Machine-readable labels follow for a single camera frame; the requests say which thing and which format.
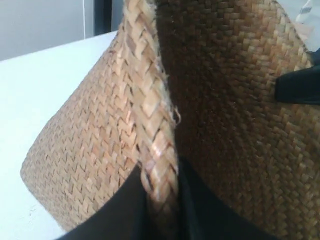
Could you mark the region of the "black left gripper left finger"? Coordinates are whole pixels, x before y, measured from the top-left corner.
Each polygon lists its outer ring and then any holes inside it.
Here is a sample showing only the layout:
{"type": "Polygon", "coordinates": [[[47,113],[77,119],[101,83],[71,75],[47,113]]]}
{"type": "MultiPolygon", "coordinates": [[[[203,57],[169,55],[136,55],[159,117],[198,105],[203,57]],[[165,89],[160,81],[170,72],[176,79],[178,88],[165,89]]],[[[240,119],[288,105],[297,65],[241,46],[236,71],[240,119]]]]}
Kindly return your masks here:
{"type": "Polygon", "coordinates": [[[159,240],[147,214],[146,192],[135,166],[115,195],[88,220],[60,240],[159,240]]]}

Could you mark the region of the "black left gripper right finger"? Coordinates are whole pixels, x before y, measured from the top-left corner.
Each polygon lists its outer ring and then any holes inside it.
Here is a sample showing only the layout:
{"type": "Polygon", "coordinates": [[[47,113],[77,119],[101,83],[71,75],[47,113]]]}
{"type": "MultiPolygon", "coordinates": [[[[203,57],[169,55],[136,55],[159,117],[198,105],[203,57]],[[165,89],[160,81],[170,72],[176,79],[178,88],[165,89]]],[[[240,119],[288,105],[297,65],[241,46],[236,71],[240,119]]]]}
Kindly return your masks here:
{"type": "Polygon", "coordinates": [[[180,240],[251,240],[251,226],[224,205],[189,161],[179,158],[180,240]]]}

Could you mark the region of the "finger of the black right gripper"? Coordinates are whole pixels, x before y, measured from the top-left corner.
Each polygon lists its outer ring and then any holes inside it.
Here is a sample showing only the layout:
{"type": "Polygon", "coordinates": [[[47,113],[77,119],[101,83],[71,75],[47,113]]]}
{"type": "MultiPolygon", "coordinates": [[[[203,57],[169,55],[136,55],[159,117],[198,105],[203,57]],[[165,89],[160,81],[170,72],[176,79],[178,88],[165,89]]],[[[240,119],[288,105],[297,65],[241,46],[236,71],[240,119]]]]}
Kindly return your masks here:
{"type": "Polygon", "coordinates": [[[287,104],[320,104],[320,51],[310,53],[312,67],[281,75],[275,81],[274,98],[287,104]]]}

